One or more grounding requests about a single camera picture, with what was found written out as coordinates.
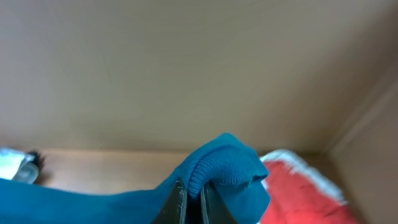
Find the blue t-shirt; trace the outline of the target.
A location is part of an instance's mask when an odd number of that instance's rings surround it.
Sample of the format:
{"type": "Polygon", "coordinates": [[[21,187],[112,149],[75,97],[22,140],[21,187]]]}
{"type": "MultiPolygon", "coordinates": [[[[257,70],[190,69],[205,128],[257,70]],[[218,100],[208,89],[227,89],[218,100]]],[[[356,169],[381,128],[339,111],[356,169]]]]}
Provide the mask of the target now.
{"type": "Polygon", "coordinates": [[[11,180],[1,181],[2,223],[151,223],[174,183],[188,192],[185,223],[202,223],[200,194],[213,182],[237,223],[257,223],[270,202],[262,181],[268,170],[230,134],[192,152],[160,185],[116,195],[85,195],[11,180]]]}

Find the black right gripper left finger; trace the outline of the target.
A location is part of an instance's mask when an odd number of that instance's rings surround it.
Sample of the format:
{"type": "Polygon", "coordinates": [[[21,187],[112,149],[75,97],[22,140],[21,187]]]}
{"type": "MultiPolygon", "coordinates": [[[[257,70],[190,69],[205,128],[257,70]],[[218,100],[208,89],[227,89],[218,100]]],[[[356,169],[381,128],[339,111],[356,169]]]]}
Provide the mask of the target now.
{"type": "Polygon", "coordinates": [[[171,189],[160,212],[151,224],[185,224],[188,207],[188,192],[182,179],[178,179],[171,189]]]}

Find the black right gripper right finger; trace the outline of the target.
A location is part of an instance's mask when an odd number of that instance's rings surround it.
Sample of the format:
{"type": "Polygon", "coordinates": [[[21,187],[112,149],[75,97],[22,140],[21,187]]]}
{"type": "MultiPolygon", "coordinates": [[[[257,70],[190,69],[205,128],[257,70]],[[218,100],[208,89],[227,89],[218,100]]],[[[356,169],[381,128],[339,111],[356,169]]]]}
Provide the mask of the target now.
{"type": "Polygon", "coordinates": [[[200,194],[203,224],[238,224],[229,212],[213,182],[204,185],[200,194]]]}

